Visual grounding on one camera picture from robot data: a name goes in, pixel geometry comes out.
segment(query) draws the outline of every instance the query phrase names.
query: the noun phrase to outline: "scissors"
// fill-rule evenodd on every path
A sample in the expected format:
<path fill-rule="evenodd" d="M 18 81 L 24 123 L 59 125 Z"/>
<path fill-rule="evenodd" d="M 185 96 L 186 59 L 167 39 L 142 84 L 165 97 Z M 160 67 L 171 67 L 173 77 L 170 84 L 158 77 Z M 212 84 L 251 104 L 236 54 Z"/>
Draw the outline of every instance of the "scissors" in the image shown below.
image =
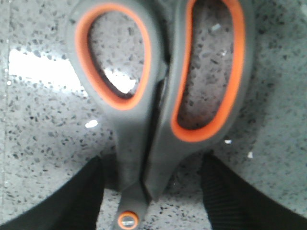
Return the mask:
<path fill-rule="evenodd" d="M 71 13 L 67 28 L 70 61 L 87 92 L 112 122 L 116 136 L 119 186 L 122 197 L 114 230 L 136 230 L 149 202 L 157 200 L 175 168 L 186 157 L 219 141 L 233 124 L 247 90 L 253 64 L 254 17 L 250 0 L 223 0 L 234 27 L 234 61 L 223 101 L 210 123 L 185 129 L 177 121 L 193 37 L 196 0 L 178 0 L 174 9 L 174 48 L 165 58 L 165 42 L 149 0 L 82 0 Z M 107 12 L 130 17 L 141 32 L 144 65 L 136 93 L 118 96 L 103 80 L 89 48 L 91 25 Z M 164 82 L 160 111 L 151 135 L 158 84 Z"/>

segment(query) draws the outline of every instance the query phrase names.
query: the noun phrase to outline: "white speck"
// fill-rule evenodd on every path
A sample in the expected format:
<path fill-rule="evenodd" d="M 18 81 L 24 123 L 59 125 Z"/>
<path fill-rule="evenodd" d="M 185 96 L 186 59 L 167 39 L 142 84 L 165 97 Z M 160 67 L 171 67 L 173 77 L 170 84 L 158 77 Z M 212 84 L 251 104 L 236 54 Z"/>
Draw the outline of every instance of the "white speck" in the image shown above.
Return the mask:
<path fill-rule="evenodd" d="M 227 54 L 227 50 L 224 50 L 221 54 L 224 57 Z"/>
<path fill-rule="evenodd" d="M 232 144 L 232 140 L 225 140 L 225 143 L 226 143 L 227 145 L 230 145 L 230 144 Z"/>
<path fill-rule="evenodd" d="M 253 159 L 254 158 L 254 153 L 253 152 L 249 152 L 248 153 L 248 158 Z"/>
<path fill-rule="evenodd" d="M 86 127 L 86 128 L 94 128 L 94 127 L 96 127 L 97 125 L 98 125 L 98 121 L 92 120 L 92 121 L 86 123 L 86 124 L 85 124 L 85 127 Z"/>
<path fill-rule="evenodd" d="M 215 24 L 213 27 L 211 27 L 211 30 L 212 31 L 216 31 L 216 30 L 218 30 L 220 28 L 221 28 L 221 25 L 218 23 L 218 24 Z"/>
<path fill-rule="evenodd" d="M 301 11 L 303 12 L 303 14 L 307 17 L 307 5 L 306 4 L 303 4 L 301 6 Z"/>

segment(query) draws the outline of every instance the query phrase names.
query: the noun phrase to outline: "speckled gray surface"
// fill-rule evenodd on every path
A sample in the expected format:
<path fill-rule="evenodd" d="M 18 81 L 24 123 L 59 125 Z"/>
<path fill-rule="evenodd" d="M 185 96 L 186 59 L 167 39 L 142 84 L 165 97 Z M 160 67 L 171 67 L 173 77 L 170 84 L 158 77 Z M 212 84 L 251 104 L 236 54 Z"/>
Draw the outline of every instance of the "speckled gray surface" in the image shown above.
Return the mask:
<path fill-rule="evenodd" d="M 231 15 L 222 2 L 198 1 L 193 12 L 193 48 L 179 111 L 182 127 L 197 129 L 215 116 L 227 88 L 233 58 Z"/>
<path fill-rule="evenodd" d="M 121 92 L 134 94 L 144 66 L 144 45 L 137 24 L 120 12 L 108 12 L 93 23 L 89 39 L 99 72 Z"/>
<path fill-rule="evenodd" d="M 1 30 L 0 30 L 0 207 L 3 204 L 4 189 L 4 150 L 5 150 L 5 122 L 6 122 L 6 89 L 7 89 L 7 64 L 8 64 L 8 31 L 9 31 L 9 4 L 0 1 Z M 3 210 L 0 208 L 0 221 Z"/>
<path fill-rule="evenodd" d="M 155 2 L 168 6 L 174 0 Z M 52 194 L 92 156 L 114 152 L 112 127 L 66 59 L 65 22 L 76 3 L 0 0 L 0 40 L 4 41 L 0 43 L 0 115 L 5 118 L 0 122 L 0 222 Z M 213 149 L 259 190 L 307 217 L 307 0 L 256 0 L 254 4 L 257 53 L 252 81 L 241 114 L 225 138 L 231 144 L 223 140 Z M 164 26 L 171 24 L 171 9 L 157 10 Z M 217 23 L 222 28 L 223 22 L 229 23 L 229 15 L 217 9 L 218 13 L 205 17 L 204 33 Z M 216 54 L 232 43 L 229 36 L 213 41 L 215 46 L 208 52 Z M 215 63 L 207 65 L 216 68 Z M 5 69 L 9 69 L 8 79 Z M 193 114 L 199 112 L 196 105 L 203 96 L 203 80 L 198 81 L 188 86 L 187 103 L 194 103 L 186 105 L 190 121 L 195 121 Z M 223 91 L 211 86 L 208 92 L 216 93 L 216 104 Z M 165 194 L 151 204 L 143 229 L 210 229 L 201 203 L 200 158 L 190 157 L 174 173 Z M 117 192 L 106 191 L 99 230 L 109 229 L 118 201 Z"/>

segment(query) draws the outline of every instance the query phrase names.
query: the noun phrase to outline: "scissor handle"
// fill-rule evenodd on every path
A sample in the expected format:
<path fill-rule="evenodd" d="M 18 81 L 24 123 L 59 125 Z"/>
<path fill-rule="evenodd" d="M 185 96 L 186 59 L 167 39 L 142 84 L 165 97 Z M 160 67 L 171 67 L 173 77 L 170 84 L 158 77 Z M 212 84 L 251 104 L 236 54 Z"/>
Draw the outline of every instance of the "scissor handle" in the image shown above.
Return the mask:
<path fill-rule="evenodd" d="M 179 125 L 177 117 L 190 64 L 195 2 L 177 2 L 175 48 L 168 88 L 144 175 L 146 188 L 153 199 L 162 193 L 180 161 L 196 151 L 206 149 L 226 134 L 242 105 L 251 75 L 255 29 L 251 0 L 223 0 L 232 15 L 234 27 L 234 61 L 224 99 L 216 116 L 206 126 L 188 130 Z"/>
<path fill-rule="evenodd" d="M 139 180 L 158 82 L 165 75 L 164 48 L 158 19 L 142 0 L 82 0 L 73 10 L 67 28 L 70 61 L 86 91 L 113 123 L 120 188 Z M 107 12 L 121 12 L 138 26 L 144 44 L 140 84 L 131 98 L 117 96 L 95 68 L 89 48 L 91 25 Z"/>

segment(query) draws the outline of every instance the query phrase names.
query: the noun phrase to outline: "gray handle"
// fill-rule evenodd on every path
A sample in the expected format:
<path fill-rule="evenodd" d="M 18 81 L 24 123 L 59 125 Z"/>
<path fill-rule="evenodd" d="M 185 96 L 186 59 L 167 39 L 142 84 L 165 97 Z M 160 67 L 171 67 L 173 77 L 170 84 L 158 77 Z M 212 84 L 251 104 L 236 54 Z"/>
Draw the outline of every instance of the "gray handle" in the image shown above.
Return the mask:
<path fill-rule="evenodd" d="M 67 27 L 69 59 L 86 91 L 113 123 L 116 137 L 120 187 L 139 180 L 158 81 L 165 74 L 164 48 L 158 21 L 142 0 L 82 0 Z M 131 99 L 117 97 L 94 68 L 88 47 L 91 24 L 101 14 L 120 11 L 138 25 L 144 40 L 144 75 Z"/>
<path fill-rule="evenodd" d="M 224 101 L 216 117 L 198 130 L 185 130 L 177 123 L 192 41 L 192 10 L 195 0 L 178 1 L 175 16 L 175 44 L 168 88 L 143 178 L 145 187 L 157 199 L 178 164 L 190 154 L 220 140 L 233 124 L 242 105 L 251 75 L 255 23 L 250 0 L 224 0 L 235 31 L 234 63 Z"/>

